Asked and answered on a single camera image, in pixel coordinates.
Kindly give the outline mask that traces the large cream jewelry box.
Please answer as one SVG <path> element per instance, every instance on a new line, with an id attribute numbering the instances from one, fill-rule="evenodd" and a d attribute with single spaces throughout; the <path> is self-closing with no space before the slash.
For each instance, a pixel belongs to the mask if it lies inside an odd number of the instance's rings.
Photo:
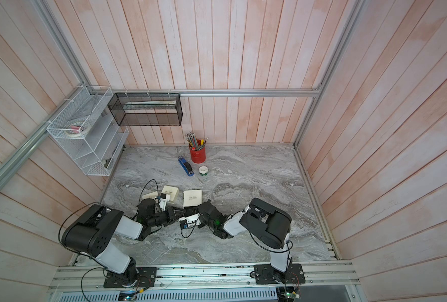
<path id="1" fill-rule="evenodd" d="M 185 208 L 199 206 L 200 204 L 202 204 L 202 195 L 202 190 L 185 190 L 183 206 Z"/>

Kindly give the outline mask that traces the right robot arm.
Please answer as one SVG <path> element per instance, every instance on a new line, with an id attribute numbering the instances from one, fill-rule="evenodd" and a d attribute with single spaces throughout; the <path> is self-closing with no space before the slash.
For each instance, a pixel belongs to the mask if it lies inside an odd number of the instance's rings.
<path id="1" fill-rule="evenodd" d="M 284 284 L 291 277 L 292 218 L 285 211 L 258 198 L 233 215 L 223 215 L 210 201 L 200 204 L 196 210 L 201 225 L 207 226 L 213 235 L 228 239 L 248 232 L 258 247 L 270 253 L 269 264 L 254 266 L 256 283 Z"/>

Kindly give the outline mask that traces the small cream jewelry box front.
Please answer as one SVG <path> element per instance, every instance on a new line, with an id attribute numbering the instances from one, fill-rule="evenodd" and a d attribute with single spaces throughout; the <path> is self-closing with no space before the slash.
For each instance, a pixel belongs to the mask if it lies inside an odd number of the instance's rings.
<path id="1" fill-rule="evenodd" d="M 141 201 L 142 201 L 142 200 L 146 200 L 146 199 L 152 199 L 152 200 L 155 200 L 157 197 L 158 197 L 158 192 L 157 192 L 157 191 L 154 191 L 154 192 L 152 192 L 152 193 L 147 193 L 147 194 L 145 194 L 145 195 L 142 195 L 140 200 L 141 200 Z"/>

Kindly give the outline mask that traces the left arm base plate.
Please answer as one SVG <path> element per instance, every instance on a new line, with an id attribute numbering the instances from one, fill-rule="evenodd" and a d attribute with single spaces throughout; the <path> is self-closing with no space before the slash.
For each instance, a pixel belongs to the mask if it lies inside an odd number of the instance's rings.
<path id="1" fill-rule="evenodd" d="M 151 288 L 154 286 L 156 267 L 129 267 L 124 273 L 108 272 L 104 288 Z"/>

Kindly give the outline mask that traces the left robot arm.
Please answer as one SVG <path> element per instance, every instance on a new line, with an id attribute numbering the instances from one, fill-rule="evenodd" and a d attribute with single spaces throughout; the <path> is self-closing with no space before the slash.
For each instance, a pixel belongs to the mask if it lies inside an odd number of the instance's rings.
<path id="1" fill-rule="evenodd" d="M 120 210 L 94 203 L 64 231 L 60 243 L 66 249 L 90 257 L 104 267 L 110 279 L 107 287 L 128 288 L 137 283 L 140 273 L 135 259 L 111 242 L 113 236 L 144 241 L 154 233 L 153 227 L 166 227 L 184 214 L 183 208 L 162 207 L 150 198 L 139 202 L 133 218 Z"/>

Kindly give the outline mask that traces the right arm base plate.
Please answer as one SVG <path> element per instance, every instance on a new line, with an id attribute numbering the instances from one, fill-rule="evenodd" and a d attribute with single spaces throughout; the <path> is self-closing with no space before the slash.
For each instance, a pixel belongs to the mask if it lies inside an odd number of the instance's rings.
<path id="1" fill-rule="evenodd" d="M 253 277 L 257 284 L 305 284 L 305 276 L 301 264 L 291 263 L 285 272 L 273 268 L 270 264 L 254 266 Z"/>

